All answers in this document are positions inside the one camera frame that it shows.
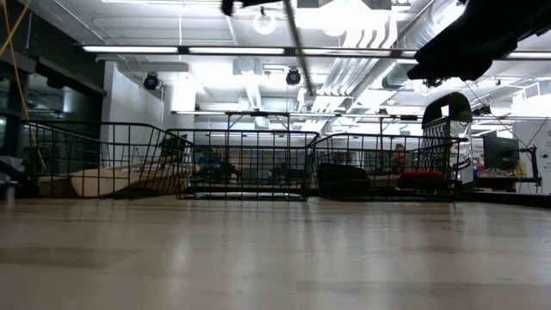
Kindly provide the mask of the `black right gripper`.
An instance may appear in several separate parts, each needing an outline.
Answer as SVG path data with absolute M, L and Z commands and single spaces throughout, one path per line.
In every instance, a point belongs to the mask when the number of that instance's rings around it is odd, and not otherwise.
M 551 0 L 460 0 L 464 10 L 414 55 L 411 80 L 480 78 L 517 41 L 551 28 Z

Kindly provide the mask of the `black background monitor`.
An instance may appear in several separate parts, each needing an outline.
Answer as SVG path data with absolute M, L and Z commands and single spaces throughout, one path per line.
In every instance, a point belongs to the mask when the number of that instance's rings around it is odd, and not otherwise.
M 483 139 L 484 165 L 486 169 L 514 170 L 519 160 L 519 141 L 486 133 Z

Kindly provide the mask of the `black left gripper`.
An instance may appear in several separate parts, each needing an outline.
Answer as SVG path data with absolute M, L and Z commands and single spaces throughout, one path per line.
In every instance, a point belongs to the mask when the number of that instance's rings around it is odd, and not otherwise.
M 220 10 L 225 16 L 232 16 L 235 0 L 221 0 Z M 279 3 L 283 0 L 240 0 L 243 7 L 261 6 L 270 3 Z

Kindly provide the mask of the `slotted wooden spatula with label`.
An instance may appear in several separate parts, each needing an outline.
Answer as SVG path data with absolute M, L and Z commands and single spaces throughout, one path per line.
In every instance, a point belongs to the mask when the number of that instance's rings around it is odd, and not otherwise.
M 168 164 L 163 169 L 149 171 L 140 180 L 139 186 L 157 194 L 177 194 L 188 188 L 194 172 L 194 164 Z

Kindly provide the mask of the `round ceiling lamp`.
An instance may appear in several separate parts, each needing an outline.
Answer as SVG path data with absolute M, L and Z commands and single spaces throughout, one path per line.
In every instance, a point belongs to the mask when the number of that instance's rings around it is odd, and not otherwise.
M 258 34 L 269 35 L 276 30 L 276 17 L 269 13 L 258 12 L 253 19 L 252 25 Z

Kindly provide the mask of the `person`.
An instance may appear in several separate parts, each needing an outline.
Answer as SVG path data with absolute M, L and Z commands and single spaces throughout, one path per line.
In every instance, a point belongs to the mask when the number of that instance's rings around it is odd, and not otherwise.
M 399 175 L 410 170 L 411 160 L 407 157 L 406 149 L 402 144 L 397 144 L 391 157 L 390 171 L 392 174 Z

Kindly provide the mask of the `background work desk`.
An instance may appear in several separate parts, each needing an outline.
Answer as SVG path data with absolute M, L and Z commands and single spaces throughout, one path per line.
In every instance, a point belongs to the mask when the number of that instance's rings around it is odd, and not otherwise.
M 536 186 L 542 185 L 540 177 L 515 177 L 515 176 L 496 176 L 496 177 L 475 177 L 474 187 L 476 189 L 491 189 L 505 191 L 509 193 L 516 192 L 516 185 L 525 183 L 534 183 Z

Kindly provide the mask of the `black metal table frame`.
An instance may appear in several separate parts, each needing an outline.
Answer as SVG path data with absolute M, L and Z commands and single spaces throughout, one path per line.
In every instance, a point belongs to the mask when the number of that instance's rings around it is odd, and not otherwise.
M 99 198 L 81 198 L 74 190 L 54 197 L 41 196 L 38 191 L 32 191 L 18 186 L 16 183 L 0 183 L 0 203 L 16 199 L 46 199 L 61 200 L 130 200 L 143 201 L 146 198 L 159 198 L 170 196 L 177 198 L 176 194 L 154 194 L 150 190 L 122 190 L 119 193 L 100 196 Z M 427 194 L 409 190 L 371 190 L 360 195 L 321 195 L 317 190 L 311 189 L 307 197 L 296 194 L 268 194 L 268 193 L 219 193 L 219 194 L 192 194 L 177 198 L 182 200 L 214 200 L 214 201 L 251 201 L 251 202 L 313 202 L 313 198 L 325 198 L 337 202 L 484 202 L 491 204 L 503 204 L 522 206 L 529 208 L 543 208 L 551 210 L 551 194 L 518 194 L 501 192 L 468 192 L 458 194 Z

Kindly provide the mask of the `wooden spoon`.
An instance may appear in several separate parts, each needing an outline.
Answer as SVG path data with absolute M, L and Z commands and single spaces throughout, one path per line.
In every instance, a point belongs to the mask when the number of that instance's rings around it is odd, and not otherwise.
M 41 197 L 69 198 L 76 194 L 67 176 L 39 177 L 38 190 Z

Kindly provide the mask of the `plain wooden spatula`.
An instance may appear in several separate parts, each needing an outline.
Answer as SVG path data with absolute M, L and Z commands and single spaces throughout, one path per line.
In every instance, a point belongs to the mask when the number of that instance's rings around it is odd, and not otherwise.
M 139 172 L 120 169 L 88 169 L 72 173 L 71 185 L 80 197 L 95 198 L 114 194 L 140 182 Z

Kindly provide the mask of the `long ceiling light bar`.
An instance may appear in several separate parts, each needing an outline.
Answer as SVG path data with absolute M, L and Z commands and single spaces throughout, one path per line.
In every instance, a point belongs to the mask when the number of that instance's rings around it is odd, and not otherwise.
M 190 47 L 190 54 L 230 54 L 230 55 L 280 55 L 285 50 L 279 47 Z
M 173 46 L 83 46 L 88 53 L 178 53 Z
M 303 53 L 307 56 L 337 57 L 337 58 L 389 58 L 412 59 L 416 50 L 404 49 L 327 49 L 305 48 Z

